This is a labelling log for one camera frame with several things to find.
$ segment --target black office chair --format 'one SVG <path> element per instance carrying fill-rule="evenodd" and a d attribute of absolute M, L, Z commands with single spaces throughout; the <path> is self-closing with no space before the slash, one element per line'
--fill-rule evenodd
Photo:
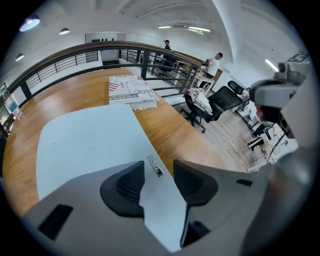
<path fill-rule="evenodd" d="M 201 119 L 204 119 L 207 123 L 210 123 L 211 121 L 217 121 L 224 111 L 239 106 L 243 102 L 238 95 L 243 93 L 244 88 L 235 81 L 229 81 L 227 85 L 228 87 L 223 86 L 215 94 L 208 97 L 212 114 L 209 114 L 206 111 L 198 108 L 188 94 L 184 95 L 185 103 L 191 110 L 191 113 L 188 113 L 184 109 L 181 109 L 180 112 L 187 114 L 185 119 L 189 120 L 193 127 L 195 126 L 195 123 L 200 126 L 203 129 L 203 134 L 206 132 L 206 128 L 201 124 Z"/>

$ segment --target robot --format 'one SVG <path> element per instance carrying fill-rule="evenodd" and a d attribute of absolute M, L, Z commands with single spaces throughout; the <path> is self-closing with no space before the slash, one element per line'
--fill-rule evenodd
<path fill-rule="evenodd" d="M 41 200 L 25 216 L 27 230 L 56 255 L 250 255 L 272 242 L 293 221 L 317 175 L 319 152 L 318 81 L 310 64 L 295 55 L 278 64 L 273 79 L 250 87 L 263 119 L 278 123 L 299 148 L 257 173 L 173 163 L 174 183 L 185 201 L 184 225 L 172 223 L 168 248 L 146 224 L 141 204 L 148 183 L 144 161 L 76 177 Z M 149 158 L 161 179 L 166 170 Z M 161 204 L 150 198 L 157 212 Z"/>

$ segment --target white desk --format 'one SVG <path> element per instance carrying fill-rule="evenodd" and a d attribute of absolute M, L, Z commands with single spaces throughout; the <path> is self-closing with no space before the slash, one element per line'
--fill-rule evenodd
<path fill-rule="evenodd" d="M 181 74 L 182 71 L 189 71 L 188 69 L 186 69 L 184 67 L 181 67 L 181 66 L 178 66 L 178 68 L 179 68 L 178 73 L 176 73 L 176 76 L 175 76 L 176 79 L 178 79 L 180 77 L 180 74 Z M 178 80 L 175 80 L 173 84 L 176 86 L 177 82 L 178 82 Z"/>
<path fill-rule="evenodd" d="M 262 133 L 260 135 L 260 139 L 258 139 L 255 143 L 251 144 L 249 146 L 249 148 L 253 147 L 255 144 L 257 144 L 258 142 L 260 142 L 261 140 L 263 140 L 263 144 L 264 144 L 264 148 L 265 148 L 265 156 L 261 157 L 261 158 L 264 158 L 265 161 L 263 161 L 262 163 L 259 163 L 259 164 L 256 164 L 255 166 L 253 167 L 250 167 L 248 168 L 246 171 L 248 173 L 251 173 L 251 172 L 254 172 L 256 169 L 268 164 L 268 163 L 271 163 L 271 164 L 274 164 L 276 162 L 276 156 L 274 155 L 274 153 L 271 154 L 270 158 L 269 158 L 269 161 L 267 162 L 267 158 L 269 157 L 271 151 L 272 151 L 272 147 L 270 145 L 270 141 L 267 137 L 267 135 L 265 133 Z"/>
<path fill-rule="evenodd" d="M 179 67 L 183 67 L 184 68 L 187 65 L 187 63 L 185 63 L 185 62 L 183 62 L 181 60 L 177 60 L 175 62 L 175 64 L 176 64 L 177 68 L 179 68 Z"/>
<path fill-rule="evenodd" d="M 207 82 L 209 83 L 209 87 L 207 90 L 204 91 L 204 95 L 207 95 L 208 92 L 211 90 L 212 86 L 214 85 L 215 81 L 213 79 L 209 79 L 205 77 L 204 75 L 200 73 L 196 73 L 195 78 L 198 79 L 198 82 L 196 83 L 196 87 L 200 87 L 201 82 Z"/>

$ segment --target ceiling beam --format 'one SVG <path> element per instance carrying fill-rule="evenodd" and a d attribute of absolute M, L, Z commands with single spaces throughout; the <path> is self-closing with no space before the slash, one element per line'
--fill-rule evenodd
<path fill-rule="evenodd" d="M 116 13 L 121 14 L 124 12 L 124 10 L 126 9 L 126 7 L 128 6 L 128 4 L 130 4 L 130 2 L 133 0 L 123 0 L 122 3 L 120 3 L 118 5 L 117 8 L 115 8 Z"/>
<path fill-rule="evenodd" d="M 165 9 L 171 9 L 175 7 L 186 7 L 186 6 L 199 6 L 202 5 L 199 1 L 193 1 L 193 2 L 167 2 L 155 7 L 152 7 L 150 9 L 144 10 L 143 12 L 139 13 L 136 18 L 142 18 L 147 15 L 152 15 L 157 12 L 163 11 Z"/>

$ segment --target desk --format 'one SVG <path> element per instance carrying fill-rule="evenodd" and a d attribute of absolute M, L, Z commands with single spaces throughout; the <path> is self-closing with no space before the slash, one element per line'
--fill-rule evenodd
<path fill-rule="evenodd" d="M 264 148 L 265 148 L 265 156 L 262 157 L 262 158 L 265 158 L 265 161 L 263 161 L 262 163 L 256 164 L 253 167 L 248 168 L 247 169 L 248 173 L 251 173 L 254 170 L 256 170 L 256 169 L 258 169 L 258 168 L 260 168 L 262 166 L 265 166 L 267 164 L 267 160 L 268 160 L 269 155 L 270 155 L 270 153 L 272 151 L 272 147 L 270 145 L 270 141 L 268 139 L 268 136 L 265 133 L 262 133 L 260 135 L 260 140 L 257 140 L 255 143 L 251 144 L 250 147 L 254 146 L 255 144 L 257 144 L 261 140 L 263 140 L 263 144 L 264 144 Z M 276 162 L 276 157 L 275 157 L 274 153 L 272 152 L 272 154 L 270 156 L 270 159 L 269 159 L 269 163 L 274 164 L 275 162 Z"/>
<path fill-rule="evenodd" d="M 109 104 L 109 77 L 119 75 L 132 74 L 125 68 L 115 68 L 78 75 L 46 89 L 22 106 L 22 118 L 13 124 L 3 159 L 4 190 L 18 216 L 39 201 L 36 159 L 42 128 L 63 114 Z M 136 110 L 134 114 L 170 174 L 173 176 L 174 159 L 225 169 L 191 124 L 159 98 L 158 107 Z M 92 122 L 94 131 L 94 120 L 83 121 Z"/>
<path fill-rule="evenodd" d="M 183 68 L 185 68 L 186 65 L 187 65 L 187 63 L 185 63 L 185 62 L 183 62 L 183 61 L 181 61 L 181 60 L 177 60 L 177 61 L 175 62 L 175 64 L 176 64 L 177 68 L 178 68 L 178 67 L 183 67 Z"/>
<path fill-rule="evenodd" d="M 205 77 L 204 75 L 200 74 L 200 73 L 196 73 L 195 78 L 198 79 L 198 82 L 196 83 L 196 87 L 199 88 L 201 82 L 207 82 L 209 83 L 209 87 L 206 91 L 204 91 L 204 95 L 207 95 L 208 92 L 211 90 L 212 86 L 214 85 L 215 81 L 213 79 L 209 79 L 207 77 Z"/>

